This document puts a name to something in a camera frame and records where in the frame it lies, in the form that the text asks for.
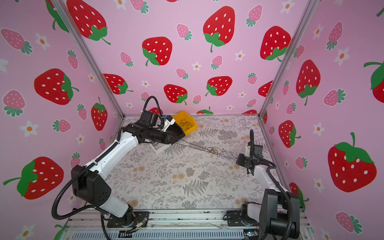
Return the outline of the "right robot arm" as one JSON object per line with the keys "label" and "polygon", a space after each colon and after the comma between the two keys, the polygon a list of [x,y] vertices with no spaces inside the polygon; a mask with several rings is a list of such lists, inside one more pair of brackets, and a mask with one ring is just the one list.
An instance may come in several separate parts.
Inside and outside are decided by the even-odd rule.
{"label": "right robot arm", "polygon": [[263,147],[255,145],[254,131],[250,130],[250,141],[246,153],[239,154],[236,164],[247,169],[247,174],[257,177],[264,188],[260,204],[245,203],[240,210],[240,222],[244,226],[259,225],[258,239],[268,235],[280,236],[282,240],[298,239],[300,236],[300,200],[290,193],[274,177],[271,170],[277,166],[262,156]]}

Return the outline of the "yellow plastic bin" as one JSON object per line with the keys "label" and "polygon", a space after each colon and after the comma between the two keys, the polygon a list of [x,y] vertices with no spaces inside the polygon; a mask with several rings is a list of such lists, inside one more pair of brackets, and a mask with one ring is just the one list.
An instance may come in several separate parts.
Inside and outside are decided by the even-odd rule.
{"label": "yellow plastic bin", "polygon": [[183,129],[186,136],[198,129],[196,120],[185,111],[174,115],[173,119]]}

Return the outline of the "aluminium frame rail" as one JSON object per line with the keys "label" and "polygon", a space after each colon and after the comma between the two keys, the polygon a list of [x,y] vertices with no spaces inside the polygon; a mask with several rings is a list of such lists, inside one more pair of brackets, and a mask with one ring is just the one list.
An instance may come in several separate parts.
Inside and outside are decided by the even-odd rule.
{"label": "aluminium frame rail", "polygon": [[139,221],[148,216],[141,229],[130,234],[130,227],[105,222],[96,210],[86,210],[70,217],[61,240],[256,240],[259,225],[245,226],[237,210],[229,209],[139,210]]}

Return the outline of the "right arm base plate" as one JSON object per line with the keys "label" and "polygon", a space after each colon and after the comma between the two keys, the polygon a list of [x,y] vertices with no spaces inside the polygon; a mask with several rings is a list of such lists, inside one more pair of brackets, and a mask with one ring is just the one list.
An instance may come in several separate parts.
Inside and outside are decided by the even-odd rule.
{"label": "right arm base plate", "polygon": [[256,227],[259,222],[246,216],[241,210],[227,211],[223,216],[223,221],[227,222],[229,227]]}

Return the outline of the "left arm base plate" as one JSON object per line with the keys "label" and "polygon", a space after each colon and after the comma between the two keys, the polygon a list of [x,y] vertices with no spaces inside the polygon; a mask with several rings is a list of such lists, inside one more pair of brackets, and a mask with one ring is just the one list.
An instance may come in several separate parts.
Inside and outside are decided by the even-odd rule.
{"label": "left arm base plate", "polygon": [[108,219],[108,228],[145,228],[149,220],[150,212],[128,211],[122,218],[111,215]]}

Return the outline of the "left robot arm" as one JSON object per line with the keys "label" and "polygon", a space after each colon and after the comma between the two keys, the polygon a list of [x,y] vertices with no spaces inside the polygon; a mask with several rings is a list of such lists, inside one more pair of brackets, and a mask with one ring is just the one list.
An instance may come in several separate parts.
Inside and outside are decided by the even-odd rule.
{"label": "left robot arm", "polygon": [[[172,116],[154,114],[143,109],[135,123],[120,128],[117,139],[99,156],[85,166],[72,169],[72,178],[54,200],[51,214],[55,220],[67,219],[89,208],[96,209],[102,216],[110,215],[124,227],[135,222],[133,207],[112,193],[106,178],[122,158],[140,144],[172,145],[186,136],[185,131]],[[58,206],[64,193],[72,188],[73,194],[88,205],[68,214],[60,215]]]}

